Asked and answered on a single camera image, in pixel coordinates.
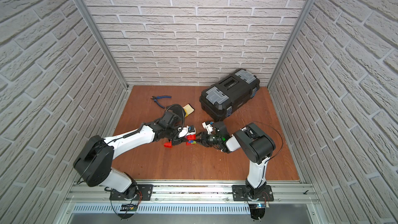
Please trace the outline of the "small red lego brick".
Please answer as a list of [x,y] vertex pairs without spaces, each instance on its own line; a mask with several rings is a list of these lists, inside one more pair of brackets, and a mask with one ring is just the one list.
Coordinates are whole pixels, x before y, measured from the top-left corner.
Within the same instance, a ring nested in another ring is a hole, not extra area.
[[172,142],[166,142],[166,143],[164,143],[163,145],[164,145],[164,147],[166,147],[166,148],[172,148],[172,147],[173,147]]

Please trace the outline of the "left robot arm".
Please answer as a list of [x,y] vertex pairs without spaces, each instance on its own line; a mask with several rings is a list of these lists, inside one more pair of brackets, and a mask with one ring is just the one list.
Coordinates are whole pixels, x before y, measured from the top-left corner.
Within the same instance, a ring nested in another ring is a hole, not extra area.
[[119,155],[141,145],[168,139],[172,145],[187,142],[187,136],[196,134],[193,125],[185,125],[186,111],[181,105],[169,106],[163,115],[130,132],[102,138],[91,137],[73,163],[80,178],[89,186],[104,186],[121,198],[133,200],[138,195],[138,186],[126,173],[112,168]]

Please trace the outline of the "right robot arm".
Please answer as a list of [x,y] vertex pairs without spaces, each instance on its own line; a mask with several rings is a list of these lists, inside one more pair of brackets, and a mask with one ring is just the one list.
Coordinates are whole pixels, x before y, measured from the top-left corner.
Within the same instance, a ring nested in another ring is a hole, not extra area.
[[204,147],[212,147],[225,153],[242,149],[250,161],[244,198],[256,201],[266,196],[267,202],[271,200],[271,195],[266,190],[265,175],[268,162],[273,159],[276,144],[259,127],[261,124],[261,122],[252,121],[230,134],[224,122],[206,121],[203,123],[206,130],[198,133],[195,141]]

